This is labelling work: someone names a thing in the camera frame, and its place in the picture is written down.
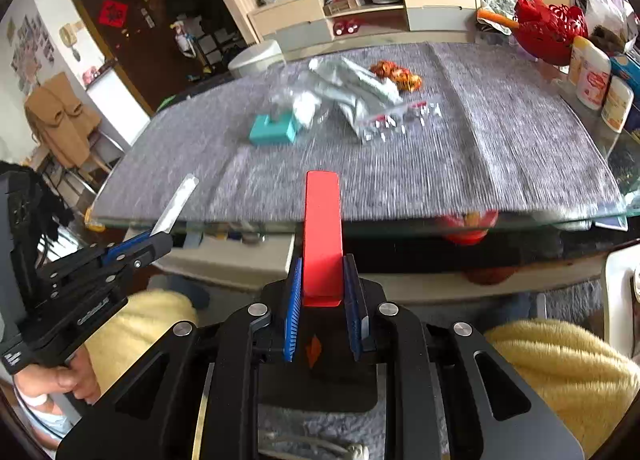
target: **blue object on cabinet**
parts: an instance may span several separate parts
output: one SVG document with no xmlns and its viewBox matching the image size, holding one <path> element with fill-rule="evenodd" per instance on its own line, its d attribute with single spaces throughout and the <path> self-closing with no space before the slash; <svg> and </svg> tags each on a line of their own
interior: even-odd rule
<svg viewBox="0 0 640 460">
<path fill-rule="evenodd" d="M 293 112 L 272 120 L 268 115 L 258 115 L 251 128 L 249 140 L 256 146 L 266 144 L 292 144 L 296 139 L 298 124 Z"/>
</svg>

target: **person's hand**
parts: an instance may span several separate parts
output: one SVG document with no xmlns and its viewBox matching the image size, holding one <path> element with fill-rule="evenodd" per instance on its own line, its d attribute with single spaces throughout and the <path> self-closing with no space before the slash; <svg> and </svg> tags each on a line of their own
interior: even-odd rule
<svg viewBox="0 0 640 460">
<path fill-rule="evenodd" d="M 44 368 L 37 364 L 30 364 L 14 375 L 14 382 L 21 393 L 30 397 L 73 392 L 76 398 L 83 398 L 89 404 L 93 404 L 100 398 L 100 386 L 95 377 L 89 352 L 84 345 L 76 350 L 68 368 L 64 366 Z M 43 413 L 62 414 L 51 398 L 40 406 L 34 406 L 34 409 Z"/>
</svg>

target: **plastic bottle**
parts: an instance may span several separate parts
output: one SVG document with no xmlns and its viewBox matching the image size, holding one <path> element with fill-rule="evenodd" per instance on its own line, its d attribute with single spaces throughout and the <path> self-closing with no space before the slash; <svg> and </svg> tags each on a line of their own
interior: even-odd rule
<svg viewBox="0 0 640 460">
<path fill-rule="evenodd" d="M 591 42 L 584 46 L 583 52 L 582 69 L 575 93 L 586 107 L 599 110 L 611 76 L 611 61 L 607 54 Z"/>
<path fill-rule="evenodd" d="M 584 48 L 587 44 L 591 44 L 591 41 L 585 37 L 574 37 L 574 47 L 571 50 L 571 62 L 569 63 L 569 82 L 573 86 L 577 86 L 578 84 L 582 61 L 584 60 Z"/>
<path fill-rule="evenodd" d="M 633 100 L 634 93 L 629 85 L 619 77 L 613 76 L 602 109 L 602 119 L 614 132 L 620 133 L 624 128 Z"/>
</svg>

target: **red rectangular object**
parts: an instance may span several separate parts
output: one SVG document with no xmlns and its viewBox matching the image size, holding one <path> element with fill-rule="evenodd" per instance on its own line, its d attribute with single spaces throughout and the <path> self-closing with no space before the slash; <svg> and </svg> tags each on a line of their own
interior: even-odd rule
<svg viewBox="0 0 640 460">
<path fill-rule="evenodd" d="M 302 254 L 302 304 L 338 306 L 342 283 L 342 225 L 338 175 L 306 174 L 305 234 Z"/>
<path fill-rule="evenodd" d="M 127 19 L 129 5 L 126 3 L 104 0 L 98 17 L 98 23 L 122 28 Z"/>
</svg>

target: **gray tablecloth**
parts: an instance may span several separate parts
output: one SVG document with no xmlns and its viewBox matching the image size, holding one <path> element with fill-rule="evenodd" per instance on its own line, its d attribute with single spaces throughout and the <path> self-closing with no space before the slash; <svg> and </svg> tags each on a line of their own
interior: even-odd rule
<svg viewBox="0 0 640 460">
<path fill-rule="evenodd" d="M 362 145 L 332 112 L 291 146 L 255 147 L 248 133 L 265 96 L 299 61 L 243 78 L 153 118 L 98 195 L 98 219 L 154 220 L 183 177 L 200 185 L 181 220 L 301 220 L 305 173 L 340 175 L 345 220 L 453 212 L 529 211 L 620 200 L 589 135 L 533 67 L 508 48 L 410 44 L 351 50 L 365 67 L 389 59 L 420 74 L 408 98 L 437 100 L 442 117 L 405 136 Z"/>
</svg>

